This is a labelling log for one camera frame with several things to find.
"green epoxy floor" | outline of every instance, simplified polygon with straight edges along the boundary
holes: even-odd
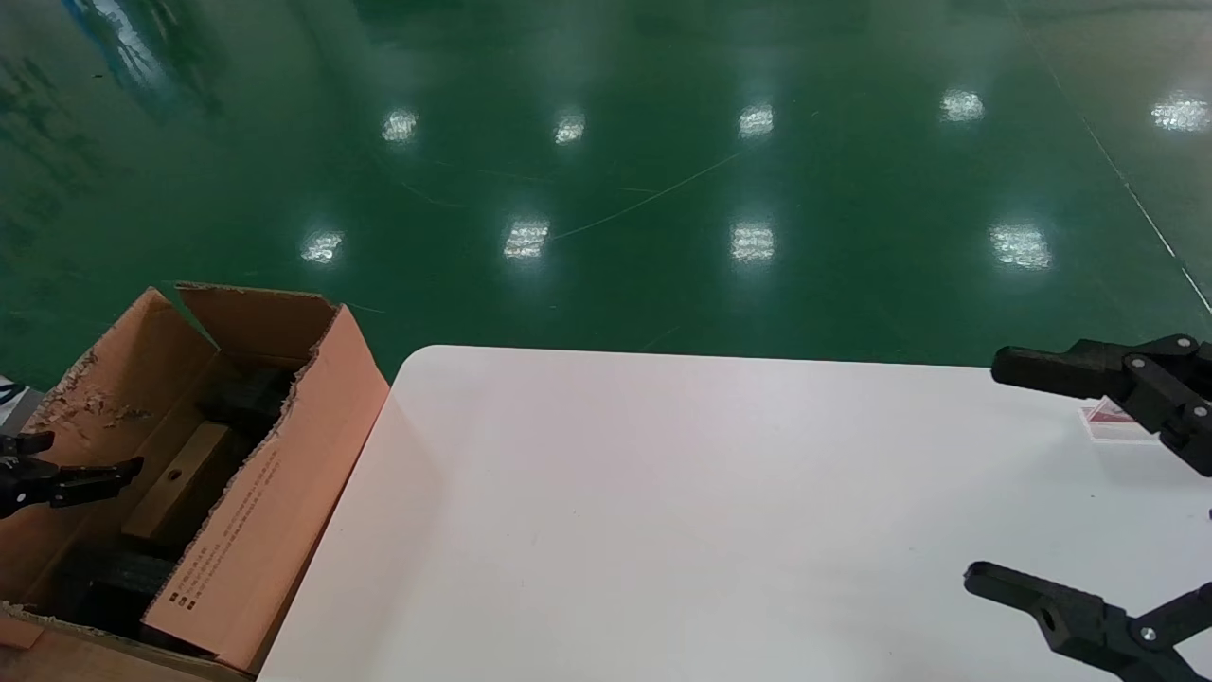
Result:
[[[1210,336],[1205,0],[13,0],[0,371],[144,286],[429,344],[985,365]]]

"wooden block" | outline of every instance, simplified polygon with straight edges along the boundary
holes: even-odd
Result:
[[[122,534],[152,543],[168,541],[164,535],[173,514],[201,478],[207,462],[224,453],[233,439],[234,434],[227,426],[204,422],[122,525]]]

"floor line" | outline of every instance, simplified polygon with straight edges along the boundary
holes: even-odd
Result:
[[[589,229],[590,227],[598,227],[599,224],[601,224],[604,222],[610,222],[610,220],[612,220],[612,219],[614,219],[614,218],[617,218],[617,217],[619,217],[622,214],[624,214],[624,213],[629,213],[629,212],[634,211],[635,208],[639,208],[640,206],[647,204],[648,201],[656,201],[657,199],[664,196],[665,194],[669,194],[674,189],[678,189],[682,184],[686,184],[687,182],[690,182],[692,179],[696,179],[698,177],[702,177],[702,176],[704,176],[704,174],[714,171],[715,168],[722,166],[724,164],[731,161],[732,159],[736,159],[737,156],[739,156],[741,154],[744,154],[745,151],[748,151],[748,149],[742,149],[742,150],[737,151],[736,154],[732,154],[731,156],[724,159],[722,161],[716,161],[716,162],[707,166],[705,168],[698,171],[697,173],[687,177],[686,179],[684,179],[684,180],[681,180],[681,182],[679,182],[676,184],[673,184],[670,187],[667,187],[665,189],[662,189],[661,191],[657,191],[656,194],[653,194],[652,196],[648,196],[647,199],[644,199],[642,201],[639,201],[636,204],[631,204],[630,206],[623,208],[622,211],[619,211],[619,212],[617,212],[614,214],[606,216],[602,219],[591,222],[591,223],[589,223],[589,224],[587,224],[584,227],[578,227],[576,229],[571,229],[571,230],[565,231],[562,234],[556,234],[555,236],[549,237],[548,241],[555,241],[556,239],[564,239],[565,236],[571,236],[571,235],[573,235],[573,234],[576,234],[578,231],[584,231],[584,230]]]
[[[1157,239],[1161,241],[1161,245],[1166,247],[1166,252],[1170,253],[1170,257],[1178,263],[1178,269],[1182,270],[1183,276],[1187,277],[1187,282],[1191,285],[1195,294],[1200,297],[1200,300],[1204,303],[1204,308],[1207,309],[1208,313],[1212,313],[1212,304],[1208,304],[1207,296],[1205,296],[1204,291],[1200,290],[1200,286],[1195,283],[1195,279],[1187,269],[1187,263],[1183,262],[1183,258],[1178,257],[1178,253],[1176,253],[1174,248],[1170,245],[1170,240],[1166,239],[1161,228],[1157,227],[1156,222],[1154,222],[1153,216],[1150,216],[1149,211],[1145,210],[1144,204],[1140,201],[1140,196],[1137,195],[1136,189],[1132,188],[1132,183],[1128,180],[1127,174],[1124,173],[1119,164],[1115,162],[1115,159],[1111,157],[1111,153],[1107,150],[1103,141],[1098,138],[1098,133],[1094,132],[1094,126],[1090,124],[1090,119],[1081,113],[1073,98],[1069,97],[1069,92],[1067,92],[1064,85],[1060,84],[1060,76],[1057,74],[1056,69],[1052,68],[1052,63],[1048,62],[1047,57],[1045,57],[1044,50],[1035,41],[1035,38],[1031,35],[1031,31],[1028,30],[1027,24],[1023,23],[1023,18],[1018,15],[1018,10],[1014,8],[1012,0],[1002,0],[1002,4],[1006,6],[1006,11],[1010,12],[1010,16],[1013,17],[1014,23],[1018,25],[1018,30],[1023,34],[1023,39],[1031,46],[1031,50],[1035,52],[1035,58],[1044,64],[1048,75],[1052,76],[1052,82],[1057,86],[1057,91],[1060,92],[1060,97],[1064,98],[1065,104],[1069,105],[1069,110],[1073,111],[1073,114],[1077,116],[1077,120],[1081,121],[1082,127],[1086,128],[1086,134],[1090,134],[1090,138],[1094,141],[1094,145],[1098,147],[1098,150],[1103,154],[1103,159],[1107,161],[1107,165],[1111,166],[1111,171],[1115,172],[1115,177],[1119,178],[1120,184],[1122,184],[1124,189],[1127,190],[1128,196],[1132,197],[1132,201],[1140,211],[1140,214],[1144,216],[1145,222],[1148,222],[1149,227],[1153,228],[1153,233],[1157,235]]]

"white table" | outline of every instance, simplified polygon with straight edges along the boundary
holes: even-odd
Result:
[[[1077,407],[973,368],[425,349],[262,680],[1113,680],[962,586],[988,560],[1136,614],[1212,579],[1212,488]]]

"cardboard box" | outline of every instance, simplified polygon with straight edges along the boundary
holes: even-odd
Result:
[[[145,463],[116,499],[28,508],[0,520],[0,643],[29,643],[30,629],[19,621],[212,680],[259,669],[388,385],[345,305],[285,291],[199,283],[177,290],[210,338],[148,288],[33,417],[28,430],[56,432],[48,462]],[[69,549],[115,546],[124,521],[201,424],[201,395],[223,378],[265,366],[297,371],[282,415],[143,617],[206,653],[183,655],[48,618],[57,564]]]

